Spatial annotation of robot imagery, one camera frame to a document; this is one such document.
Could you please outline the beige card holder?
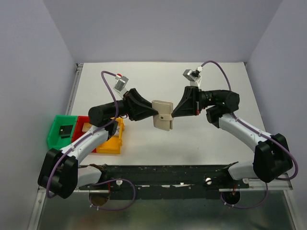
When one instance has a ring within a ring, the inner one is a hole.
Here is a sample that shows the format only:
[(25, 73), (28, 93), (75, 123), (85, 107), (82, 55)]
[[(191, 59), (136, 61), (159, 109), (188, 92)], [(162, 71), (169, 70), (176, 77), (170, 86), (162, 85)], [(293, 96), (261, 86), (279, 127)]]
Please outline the beige card holder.
[(157, 115), (153, 116), (153, 126), (164, 131), (173, 129), (173, 103), (153, 100), (152, 108), (158, 112)]

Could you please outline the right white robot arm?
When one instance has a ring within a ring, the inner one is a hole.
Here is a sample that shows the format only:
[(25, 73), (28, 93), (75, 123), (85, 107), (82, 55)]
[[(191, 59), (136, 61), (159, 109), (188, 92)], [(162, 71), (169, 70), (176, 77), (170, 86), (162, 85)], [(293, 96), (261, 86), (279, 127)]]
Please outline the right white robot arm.
[(269, 183), (292, 169), (286, 138), (263, 132), (234, 115), (239, 109), (239, 94), (228, 90), (202, 91), (186, 86), (172, 117), (199, 115), (204, 109), (210, 124), (246, 144), (254, 153), (252, 162), (235, 162), (221, 175), (223, 186), (230, 188), (241, 179), (260, 179)]

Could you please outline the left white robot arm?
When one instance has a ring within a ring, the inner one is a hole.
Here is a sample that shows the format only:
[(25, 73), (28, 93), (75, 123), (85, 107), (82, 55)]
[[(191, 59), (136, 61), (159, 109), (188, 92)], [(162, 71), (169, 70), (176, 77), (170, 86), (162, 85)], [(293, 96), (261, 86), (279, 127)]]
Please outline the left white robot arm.
[(60, 150), (50, 149), (46, 153), (38, 185), (46, 189), (49, 198), (67, 198), (75, 188), (88, 184), (102, 189), (106, 185), (102, 171), (96, 166), (80, 168), (80, 163), (115, 134), (118, 116), (127, 115), (132, 121), (140, 121), (157, 114), (151, 102), (142, 98), (136, 89), (124, 93), (122, 100), (92, 107), (88, 112), (90, 130)]

